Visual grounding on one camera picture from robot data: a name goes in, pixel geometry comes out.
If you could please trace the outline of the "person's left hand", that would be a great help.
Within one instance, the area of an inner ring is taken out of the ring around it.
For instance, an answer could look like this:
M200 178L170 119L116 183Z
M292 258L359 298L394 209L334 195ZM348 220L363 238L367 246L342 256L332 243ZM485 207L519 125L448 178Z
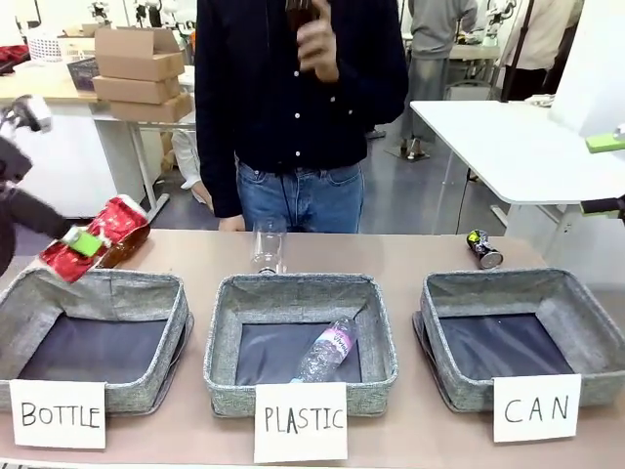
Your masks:
M339 80L336 35L327 0L312 0L318 18L297 30L298 60L301 72L313 72L323 83Z

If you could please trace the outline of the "open cardboard box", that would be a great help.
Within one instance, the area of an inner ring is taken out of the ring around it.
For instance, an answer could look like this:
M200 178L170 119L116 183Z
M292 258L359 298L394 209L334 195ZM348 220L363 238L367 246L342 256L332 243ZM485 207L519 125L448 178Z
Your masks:
M95 32L100 76L159 82L185 72L185 57L166 28L100 28Z

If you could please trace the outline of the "grey basket with can sign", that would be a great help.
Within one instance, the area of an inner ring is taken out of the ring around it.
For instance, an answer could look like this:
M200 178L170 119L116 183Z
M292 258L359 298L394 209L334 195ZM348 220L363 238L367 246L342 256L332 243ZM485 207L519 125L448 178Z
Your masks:
M491 411L496 377L578 374L582 406L625 389L625 333L566 270L430 274L413 327L454 412Z

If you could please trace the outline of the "person in dark shirt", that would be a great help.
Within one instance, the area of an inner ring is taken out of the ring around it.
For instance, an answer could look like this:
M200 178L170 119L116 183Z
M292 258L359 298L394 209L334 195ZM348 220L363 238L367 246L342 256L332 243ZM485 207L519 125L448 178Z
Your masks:
M332 83L301 72L286 0L197 0L195 114L231 128L236 169L330 170ZM327 0L337 59L402 52L396 0Z

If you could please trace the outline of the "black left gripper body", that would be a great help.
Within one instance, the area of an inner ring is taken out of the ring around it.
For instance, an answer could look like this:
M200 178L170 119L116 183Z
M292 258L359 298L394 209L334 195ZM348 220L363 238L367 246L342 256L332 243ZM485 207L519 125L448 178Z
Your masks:
M17 221L12 212L14 185L31 167L30 159L13 142L0 136L0 275L5 274L16 252Z

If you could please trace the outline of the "white paper sign BOTTLE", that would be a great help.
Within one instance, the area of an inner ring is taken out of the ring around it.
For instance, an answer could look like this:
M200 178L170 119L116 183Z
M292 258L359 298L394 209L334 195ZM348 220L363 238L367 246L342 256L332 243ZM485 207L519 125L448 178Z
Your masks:
M9 382L15 444L33 448L104 449L103 382Z

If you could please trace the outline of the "flat closed cardboard box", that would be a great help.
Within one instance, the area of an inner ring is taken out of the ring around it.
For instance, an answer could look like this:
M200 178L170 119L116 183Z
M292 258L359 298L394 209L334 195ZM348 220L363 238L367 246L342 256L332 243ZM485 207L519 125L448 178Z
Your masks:
M100 100L119 103L161 105L182 93L177 77L153 82L97 76L93 85Z
M191 113L192 107L192 96L183 92L159 105L111 102L110 113L116 119L129 122L176 123Z

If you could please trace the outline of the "white plastic laundry basket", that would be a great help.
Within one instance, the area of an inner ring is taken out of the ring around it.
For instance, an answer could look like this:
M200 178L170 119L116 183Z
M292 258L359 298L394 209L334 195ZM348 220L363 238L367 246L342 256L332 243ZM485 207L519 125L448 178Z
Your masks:
M63 60L59 37L53 31L41 27L32 28L25 37L30 59L33 62L53 64Z

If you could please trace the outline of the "crushed black can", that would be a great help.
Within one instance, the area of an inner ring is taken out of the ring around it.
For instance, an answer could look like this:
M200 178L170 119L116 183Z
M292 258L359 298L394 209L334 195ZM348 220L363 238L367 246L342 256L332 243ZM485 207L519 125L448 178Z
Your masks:
M487 232L472 230L467 234L466 241L469 249L478 260L478 265L481 269L492 270L498 268L503 263L503 255L491 245Z

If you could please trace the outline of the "white paper sign PLASTIC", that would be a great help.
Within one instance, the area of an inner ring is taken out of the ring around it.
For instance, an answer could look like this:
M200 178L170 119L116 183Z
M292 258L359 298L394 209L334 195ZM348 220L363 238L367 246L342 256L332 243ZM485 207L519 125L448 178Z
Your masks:
M348 458L345 383L263 384L255 394L255 463Z

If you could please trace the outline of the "white table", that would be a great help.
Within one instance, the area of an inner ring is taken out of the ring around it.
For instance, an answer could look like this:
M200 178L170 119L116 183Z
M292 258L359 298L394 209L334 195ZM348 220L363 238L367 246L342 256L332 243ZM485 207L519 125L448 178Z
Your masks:
M520 209L557 208L554 261L612 261L625 254L619 221L579 216L582 201L625 193L625 149L591 153L548 110L496 101L414 102L413 111L497 195Z

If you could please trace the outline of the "person's left forearm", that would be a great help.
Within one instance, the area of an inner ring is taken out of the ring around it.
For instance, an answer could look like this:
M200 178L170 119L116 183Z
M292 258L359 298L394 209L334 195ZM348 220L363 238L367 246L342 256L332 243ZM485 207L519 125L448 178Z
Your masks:
M408 89L402 52L367 53L363 60L337 59L338 81L329 85L335 99L336 127L328 132L334 167L351 166L367 155L365 134L401 115Z

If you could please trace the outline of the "white table leg frame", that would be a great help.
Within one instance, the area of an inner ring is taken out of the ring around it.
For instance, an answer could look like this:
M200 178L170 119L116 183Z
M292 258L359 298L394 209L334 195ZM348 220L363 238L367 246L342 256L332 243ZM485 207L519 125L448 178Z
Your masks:
M170 195L167 192L157 195L154 190L161 175L162 150L156 156L149 156L142 132L156 132L160 126L119 120L108 112L94 112L93 120L116 192L131 196L138 204L145 200L147 219L152 222Z

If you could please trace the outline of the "dark object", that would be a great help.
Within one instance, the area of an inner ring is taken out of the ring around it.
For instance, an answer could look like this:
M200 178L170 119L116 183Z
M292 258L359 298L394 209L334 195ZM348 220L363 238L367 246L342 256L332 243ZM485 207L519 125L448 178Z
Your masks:
M313 0L286 0L285 14L289 28L294 33L303 25L320 17L319 9Z

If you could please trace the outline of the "brown bottle with red label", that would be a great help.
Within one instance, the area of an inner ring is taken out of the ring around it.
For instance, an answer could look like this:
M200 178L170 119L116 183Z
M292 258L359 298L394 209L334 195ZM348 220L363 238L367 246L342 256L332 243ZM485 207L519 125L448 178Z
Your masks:
M76 282L93 268L112 269L127 261L150 233L146 212L126 194L111 198L87 226L80 228L104 242L95 256L83 256L59 240L39 254L39 260L67 282Z

